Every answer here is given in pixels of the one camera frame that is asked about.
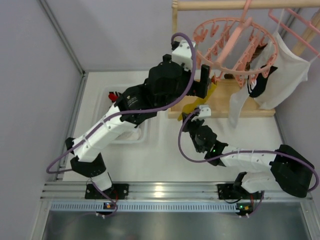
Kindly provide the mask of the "mustard yellow sock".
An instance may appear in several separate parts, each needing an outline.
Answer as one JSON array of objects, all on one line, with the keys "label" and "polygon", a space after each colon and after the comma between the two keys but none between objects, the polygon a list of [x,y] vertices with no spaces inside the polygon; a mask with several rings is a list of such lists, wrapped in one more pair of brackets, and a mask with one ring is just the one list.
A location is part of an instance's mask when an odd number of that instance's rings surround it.
[{"label": "mustard yellow sock", "polygon": [[200,98],[198,97],[194,102],[192,103],[188,103],[186,105],[183,106],[181,114],[178,116],[177,120],[180,122],[183,119],[183,113],[185,114],[190,114],[197,106],[199,105],[204,105],[208,99],[211,97],[211,95],[213,94],[213,92],[215,91],[215,89],[217,88],[217,83],[216,83],[216,79],[213,76],[211,78],[211,84],[210,84],[210,88],[207,91],[207,95],[205,98]]}]

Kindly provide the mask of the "pink round clip hanger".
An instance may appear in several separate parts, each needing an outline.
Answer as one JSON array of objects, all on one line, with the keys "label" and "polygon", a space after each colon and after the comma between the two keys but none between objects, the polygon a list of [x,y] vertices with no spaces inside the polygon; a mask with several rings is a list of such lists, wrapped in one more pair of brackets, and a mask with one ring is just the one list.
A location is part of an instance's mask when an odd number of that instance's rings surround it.
[{"label": "pink round clip hanger", "polygon": [[[246,17],[251,1],[244,4],[241,17],[218,17],[204,21],[193,32],[193,40],[197,45],[206,39],[213,40],[211,46],[205,52],[196,51],[196,67],[202,64],[208,65],[212,70],[219,70],[220,75],[215,79],[219,81],[223,74],[232,74],[238,85],[243,87],[245,83],[254,83],[261,75],[267,78],[271,68],[278,57],[279,48],[275,38],[264,27],[255,23],[252,17]],[[251,30],[248,42],[243,53],[236,58],[233,67],[225,66],[225,61],[240,41],[245,31]],[[260,67],[246,70],[246,66],[254,58],[255,51],[262,46],[265,39],[273,46],[271,56]]]}]

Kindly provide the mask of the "black sock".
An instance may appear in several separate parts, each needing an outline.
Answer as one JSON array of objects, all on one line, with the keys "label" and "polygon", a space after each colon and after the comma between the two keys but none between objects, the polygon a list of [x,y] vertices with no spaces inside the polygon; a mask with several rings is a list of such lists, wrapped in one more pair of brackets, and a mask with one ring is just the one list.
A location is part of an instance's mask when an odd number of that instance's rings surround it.
[{"label": "black sock", "polygon": [[259,97],[265,90],[268,82],[269,76],[278,69],[276,66],[271,66],[267,77],[263,77],[261,73],[258,74],[255,83],[250,83],[247,81],[247,91],[251,98]]}]

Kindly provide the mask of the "white striped sock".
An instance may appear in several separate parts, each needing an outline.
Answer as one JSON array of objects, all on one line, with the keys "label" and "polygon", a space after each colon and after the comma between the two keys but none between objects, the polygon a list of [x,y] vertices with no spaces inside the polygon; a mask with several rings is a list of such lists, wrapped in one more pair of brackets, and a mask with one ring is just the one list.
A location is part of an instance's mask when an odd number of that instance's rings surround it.
[{"label": "white striped sock", "polygon": [[228,120],[233,128],[236,128],[240,118],[241,110],[250,96],[252,90],[256,87],[257,81],[248,80],[246,84],[236,93],[233,93],[229,100]]}]

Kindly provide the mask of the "brown striped sock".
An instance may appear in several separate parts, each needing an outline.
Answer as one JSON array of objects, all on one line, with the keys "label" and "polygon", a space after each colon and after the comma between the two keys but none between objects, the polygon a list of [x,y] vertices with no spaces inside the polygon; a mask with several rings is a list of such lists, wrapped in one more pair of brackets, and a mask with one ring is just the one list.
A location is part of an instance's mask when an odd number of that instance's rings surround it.
[{"label": "brown striped sock", "polygon": [[255,49],[255,52],[253,53],[250,61],[248,61],[246,63],[246,66],[245,66],[245,71],[249,71],[250,70],[250,67],[251,67],[251,63],[262,53],[262,51],[265,49],[265,47],[268,45],[268,43],[262,43],[262,44],[259,44],[257,46],[257,48]]}]

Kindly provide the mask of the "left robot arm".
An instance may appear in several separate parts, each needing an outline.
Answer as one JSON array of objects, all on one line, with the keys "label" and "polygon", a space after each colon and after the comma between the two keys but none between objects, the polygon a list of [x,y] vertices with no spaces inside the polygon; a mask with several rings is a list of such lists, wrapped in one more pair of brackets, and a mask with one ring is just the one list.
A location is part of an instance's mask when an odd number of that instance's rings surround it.
[{"label": "left robot arm", "polygon": [[108,194],[113,182],[102,157],[102,150],[121,134],[137,128],[178,103],[184,96],[205,98],[210,84],[210,68],[203,64],[200,80],[195,73],[171,60],[152,67],[142,84],[127,88],[108,112],[90,130],[78,138],[65,140],[73,154],[71,169],[92,180],[101,192]]}]

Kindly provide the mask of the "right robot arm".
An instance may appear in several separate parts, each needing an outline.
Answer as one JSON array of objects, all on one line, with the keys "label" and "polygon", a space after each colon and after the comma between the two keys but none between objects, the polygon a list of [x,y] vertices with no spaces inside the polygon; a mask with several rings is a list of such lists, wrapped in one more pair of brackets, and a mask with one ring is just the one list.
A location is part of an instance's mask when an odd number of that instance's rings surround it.
[{"label": "right robot arm", "polygon": [[297,198],[307,196],[315,167],[294,148],[286,144],[276,150],[234,147],[219,141],[203,120],[194,117],[182,114],[182,131],[189,134],[195,151],[203,153],[209,164],[239,170],[232,186],[237,194],[282,190]]}]

